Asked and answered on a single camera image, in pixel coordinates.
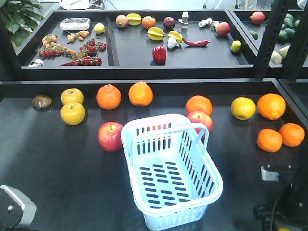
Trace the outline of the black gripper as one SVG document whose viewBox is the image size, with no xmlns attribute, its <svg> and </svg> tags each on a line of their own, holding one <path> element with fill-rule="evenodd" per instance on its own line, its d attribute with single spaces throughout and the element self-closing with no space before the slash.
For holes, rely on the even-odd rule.
<svg viewBox="0 0 308 231">
<path fill-rule="evenodd" d="M 308 229 L 308 200 L 296 199 L 286 194 L 275 200 L 253 208 L 255 220 L 260 221 L 262 231 L 277 231 L 285 227 L 291 231 Z"/>
</svg>

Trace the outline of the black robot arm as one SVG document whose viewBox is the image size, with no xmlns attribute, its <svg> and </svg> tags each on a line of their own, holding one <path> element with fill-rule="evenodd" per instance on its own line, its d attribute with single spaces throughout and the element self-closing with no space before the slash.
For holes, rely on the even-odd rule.
<svg viewBox="0 0 308 231">
<path fill-rule="evenodd" d="M 261 222 L 262 231 L 277 231 L 277 221 L 308 229 L 308 143 L 299 147 L 299 166 L 291 180 L 280 190 L 276 198 L 264 205 L 255 206 L 253 214 Z"/>
</svg>

